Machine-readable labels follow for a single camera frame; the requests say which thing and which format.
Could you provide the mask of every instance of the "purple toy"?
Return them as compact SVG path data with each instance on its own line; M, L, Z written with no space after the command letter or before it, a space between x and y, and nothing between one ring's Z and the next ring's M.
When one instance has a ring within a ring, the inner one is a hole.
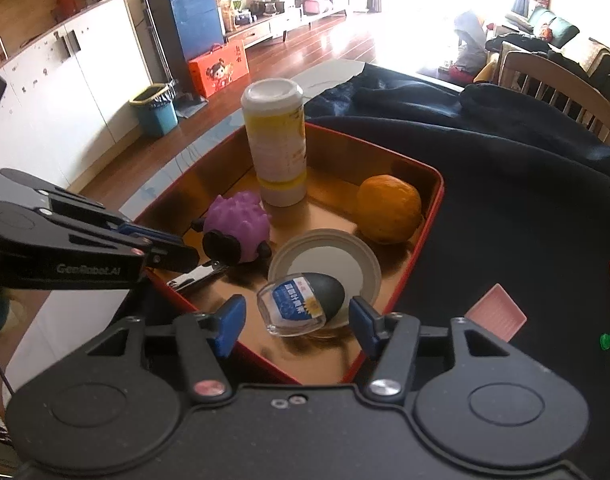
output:
M194 230L204 232L205 254L230 266L270 256L269 216L260 203L260 197L251 191L236 193L232 198L218 195L205 218L192 222Z

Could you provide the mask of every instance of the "green cushion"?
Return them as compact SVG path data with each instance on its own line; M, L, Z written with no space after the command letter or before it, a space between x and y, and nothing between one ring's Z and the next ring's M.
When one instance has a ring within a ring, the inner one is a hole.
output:
M580 32L578 27L563 18L556 18L549 25L549 28L551 28L554 35L550 43L556 48L563 48L566 43L569 43Z
M551 12L551 10L546 9L545 7L537 6L534 9L534 12L531 13L530 23L534 26L535 29L540 29L543 23L549 23L553 20L556 15Z
M559 18L551 10L545 7L536 7L534 12L531 13L530 23L534 26L534 34L537 36L540 33L540 28L549 24L551 28L553 38L551 44L556 48L563 48L566 43L571 41L580 30L575 25L572 25L567 20Z

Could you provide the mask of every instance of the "blue label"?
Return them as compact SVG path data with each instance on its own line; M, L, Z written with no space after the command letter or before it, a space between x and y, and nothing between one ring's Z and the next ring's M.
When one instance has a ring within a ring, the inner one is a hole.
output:
M306 302L294 280L281 283L272 292L276 307L283 319L288 321L308 321L312 315L306 309Z

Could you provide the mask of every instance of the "tv stand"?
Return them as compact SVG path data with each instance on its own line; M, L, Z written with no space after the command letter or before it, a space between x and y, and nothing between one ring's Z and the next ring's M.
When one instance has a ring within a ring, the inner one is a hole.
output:
M303 12L305 0L284 0L282 8L284 12L274 16L259 16L258 21L250 25L244 25L233 32L226 34L226 41L242 40L245 49L261 43L261 41L279 38L282 35L283 42L287 41L287 34L290 30L311 24L332 14L344 12L347 16L349 0L331 0L334 8L321 14L307 15Z

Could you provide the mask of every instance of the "orange gift box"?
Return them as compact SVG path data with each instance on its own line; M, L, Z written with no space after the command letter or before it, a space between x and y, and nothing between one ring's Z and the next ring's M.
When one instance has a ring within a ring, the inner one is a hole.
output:
M215 46L211 52L189 62L194 88L203 97L214 95L225 86L249 74L242 40Z

